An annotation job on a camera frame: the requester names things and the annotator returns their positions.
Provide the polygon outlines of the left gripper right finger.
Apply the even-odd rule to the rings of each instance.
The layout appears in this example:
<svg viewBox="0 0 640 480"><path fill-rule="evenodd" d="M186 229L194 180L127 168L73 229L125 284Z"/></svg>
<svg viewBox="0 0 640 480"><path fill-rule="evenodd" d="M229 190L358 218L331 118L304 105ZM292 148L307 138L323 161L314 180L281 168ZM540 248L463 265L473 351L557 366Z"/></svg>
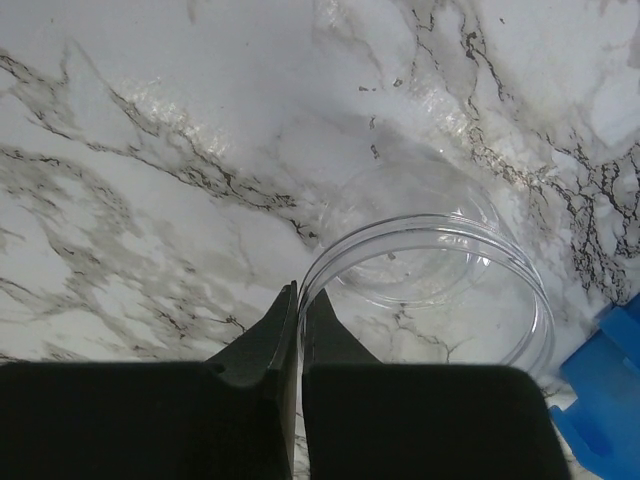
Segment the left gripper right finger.
<svg viewBox="0 0 640 480"><path fill-rule="evenodd" d="M325 293L299 310L314 479L566 479L536 382L500 365L385 364Z"/></svg>

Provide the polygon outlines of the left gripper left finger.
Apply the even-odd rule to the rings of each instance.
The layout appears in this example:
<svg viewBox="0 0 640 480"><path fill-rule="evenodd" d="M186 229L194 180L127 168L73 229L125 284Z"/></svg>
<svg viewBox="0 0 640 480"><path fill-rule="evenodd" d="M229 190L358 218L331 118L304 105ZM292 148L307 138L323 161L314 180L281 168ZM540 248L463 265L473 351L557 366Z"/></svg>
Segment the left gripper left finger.
<svg viewBox="0 0 640 480"><path fill-rule="evenodd" d="M199 361L1 368L5 479L289 479L297 287Z"/></svg>

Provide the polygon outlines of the clear plastic round container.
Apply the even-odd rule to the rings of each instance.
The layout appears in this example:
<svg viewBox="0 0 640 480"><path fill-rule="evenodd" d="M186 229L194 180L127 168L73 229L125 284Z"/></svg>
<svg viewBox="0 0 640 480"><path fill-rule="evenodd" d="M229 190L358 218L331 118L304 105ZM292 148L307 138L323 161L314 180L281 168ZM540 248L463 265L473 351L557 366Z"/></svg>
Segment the clear plastic round container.
<svg viewBox="0 0 640 480"><path fill-rule="evenodd" d="M339 187L302 282L299 345L320 309L386 363L552 367L542 279L484 187L444 161L387 164Z"/></svg>

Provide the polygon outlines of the blue plastic candy bin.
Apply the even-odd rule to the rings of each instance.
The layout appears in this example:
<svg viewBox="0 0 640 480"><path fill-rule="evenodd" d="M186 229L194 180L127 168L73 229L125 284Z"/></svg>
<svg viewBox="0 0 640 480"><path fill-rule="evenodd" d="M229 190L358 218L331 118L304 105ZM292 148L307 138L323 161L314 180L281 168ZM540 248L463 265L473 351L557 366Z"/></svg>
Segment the blue plastic candy bin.
<svg viewBox="0 0 640 480"><path fill-rule="evenodd" d="M561 372L576 400L550 414L576 460L604 479L637 479L639 298L609 310Z"/></svg>

